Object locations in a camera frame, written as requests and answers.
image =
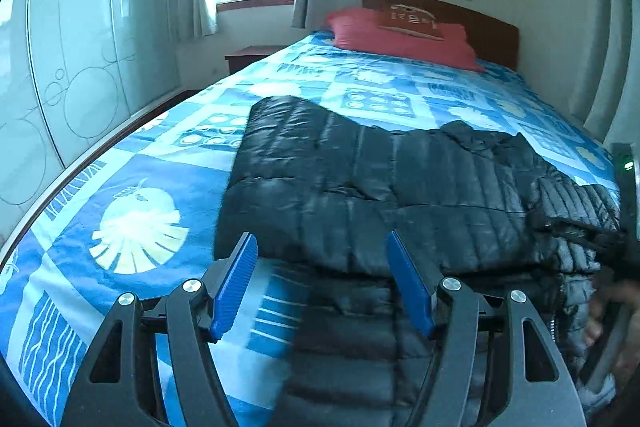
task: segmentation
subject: blue gripper pad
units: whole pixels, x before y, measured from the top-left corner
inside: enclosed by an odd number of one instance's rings
[[[400,290],[404,309],[409,313],[414,328],[428,337],[435,327],[431,295],[395,231],[386,236],[386,257]]]
[[[249,279],[254,273],[258,261],[258,241],[255,235],[248,234],[240,251],[226,272],[226,277],[213,299],[213,322],[211,336],[217,341],[231,329],[238,315],[238,309]]]

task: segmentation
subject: red pillow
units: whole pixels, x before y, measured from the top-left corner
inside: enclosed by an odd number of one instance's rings
[[[476,62],[476,52],[466,42],[465,27],[461,24],[438,24],[444,40],[435,41],[382,29],[378,26],[378,12],[366,8],[333,12],[326,21],[335,34],[337,48],[484,71]]]

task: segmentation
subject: blue patterned bedspread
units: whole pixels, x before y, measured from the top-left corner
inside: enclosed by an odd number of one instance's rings
[[[138,129],[51,202],[0,274],[0,351],[52,425],[88,344],[117,296],[169,293],[211,261],[218,210],[252,104],[307,98],[359,123],[394,130],[464,120],[523,133],[579,184],[614,194],[610,157],[541,102],[523,79],[483,63],[472,73],[347,52],[316,33],[252,64]],[[305,306],[303,269],[260,260],[238,319],[211,352],[241,427],[264,425],[289,367]],[[166,338],[158,336],[172,425],[184,425]]]

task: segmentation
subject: wooden bed frame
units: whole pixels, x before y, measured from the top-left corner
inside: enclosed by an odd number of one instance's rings
[[[392,4],[427,10],[437,22],[462,24],[466,28],[466,40],[475,49],[478,58],[517,70],[520,32],[516,26],[444,1],[362,0],[362,5],[372,10],[382,11]]]

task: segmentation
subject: human hand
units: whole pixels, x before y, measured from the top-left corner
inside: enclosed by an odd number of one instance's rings
[[[609,301],[625,303],[634,310],[625,344],[612,369],[616,387],[621,390],[633,376],[640,362],[640,285],[621,282],[604,286],[596,291],[589,302],[589,319],[584,333],[584,342],[593,346],[602,334],[602,316]]]

